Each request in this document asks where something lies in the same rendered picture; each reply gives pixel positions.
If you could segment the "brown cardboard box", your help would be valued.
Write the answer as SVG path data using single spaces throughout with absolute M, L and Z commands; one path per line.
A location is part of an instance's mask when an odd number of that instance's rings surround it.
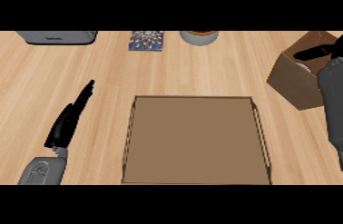
M 321 44 L 334 43 L 336 37 L 328 32 L 309 31 L 278 56 L 266 83 L 299 111 L 322 106 L 317 73 L 331 56 L 302 61 L 293 55 Z

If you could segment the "grey pot with orange rim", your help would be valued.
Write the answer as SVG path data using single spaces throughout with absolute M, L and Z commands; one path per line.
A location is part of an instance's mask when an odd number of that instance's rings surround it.
M 179 32 L 181 38 L 184 41 L 197 46 L 204 46 L 212 44 L 219 36 L 219 32 L 188 32 L 188 31 L 181 31 Z

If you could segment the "brown wooden tray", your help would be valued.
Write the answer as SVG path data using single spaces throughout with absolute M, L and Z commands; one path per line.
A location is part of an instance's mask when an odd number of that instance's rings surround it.
M 138 96 L 121 182 L 269 185 L 271 161 L 252 98 Z

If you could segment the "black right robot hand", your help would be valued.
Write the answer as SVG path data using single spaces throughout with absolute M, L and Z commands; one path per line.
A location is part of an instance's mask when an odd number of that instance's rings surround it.
M 308 61 L 327 55 L 330 55 L 333 59 L 343 57 L 343 35 L 340 35 L 333 44 L 321 44 L 297 52 L 293 57 L 297 60 Z

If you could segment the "colourful patterned box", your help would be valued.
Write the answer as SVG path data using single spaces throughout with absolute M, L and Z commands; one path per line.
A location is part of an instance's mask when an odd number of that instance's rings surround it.
M 163 31 L 133 31 L 129 40 L 130 51 L 161 51 L 164 49 Z

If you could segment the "grey appliance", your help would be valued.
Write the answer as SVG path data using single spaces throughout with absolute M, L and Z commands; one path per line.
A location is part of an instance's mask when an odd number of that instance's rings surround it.
M 77 45 L 92 44 L 98 35 L 96 31 L 18 31 L 28 44 Z

